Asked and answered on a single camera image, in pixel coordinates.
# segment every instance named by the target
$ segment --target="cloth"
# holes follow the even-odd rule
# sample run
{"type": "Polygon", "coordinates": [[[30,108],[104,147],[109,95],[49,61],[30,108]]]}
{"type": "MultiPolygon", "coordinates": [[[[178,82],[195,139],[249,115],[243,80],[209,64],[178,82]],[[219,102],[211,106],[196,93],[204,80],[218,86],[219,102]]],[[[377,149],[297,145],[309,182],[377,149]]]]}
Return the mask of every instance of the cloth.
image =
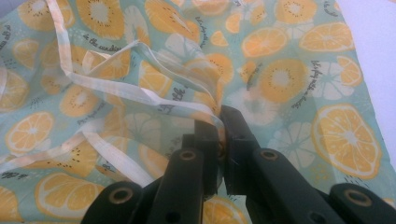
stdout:
{"type": "MultiPolygon", "coordinates": [[[[0,20],[1,221],[76,221],[109,184],[163,175],[199,119],[244,115],[315,188],[393,203],[396,175],[334,1],[32,0],[0,20]]],[[[249,223],[242,196],[205,223],[249,223]]]]}

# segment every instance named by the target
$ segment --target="citrus print fabric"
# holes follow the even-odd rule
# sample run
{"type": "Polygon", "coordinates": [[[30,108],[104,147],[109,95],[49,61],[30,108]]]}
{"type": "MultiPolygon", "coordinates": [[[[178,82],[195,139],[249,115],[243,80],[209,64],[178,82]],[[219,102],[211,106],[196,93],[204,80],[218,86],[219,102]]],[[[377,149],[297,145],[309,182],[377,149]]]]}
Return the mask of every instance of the citrus print fabric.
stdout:
{"type": "MultiPolygon", "coordinates": [[[[0,221],[79,222],[163,175],[199,119],[239,109],[315,188],[394,205],[396,174],[333,0],[30,0],[0,20],[0,221]]],[[[203,221],[250,223],[219,194],[203,221]]]]}

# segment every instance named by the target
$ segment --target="white surface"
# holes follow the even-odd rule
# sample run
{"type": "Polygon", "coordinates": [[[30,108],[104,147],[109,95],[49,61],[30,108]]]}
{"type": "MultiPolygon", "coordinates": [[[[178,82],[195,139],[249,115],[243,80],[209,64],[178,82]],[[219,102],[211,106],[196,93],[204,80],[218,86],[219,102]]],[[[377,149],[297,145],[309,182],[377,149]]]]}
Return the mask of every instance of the white surface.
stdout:
{"type": "MultiPolygon", "coordinates": [[[[24,0],[0,0],[0,18],[24,0]]],[[[352,30],[376,120],[396,168],[396,0],[337,0],[352,30]]]]}

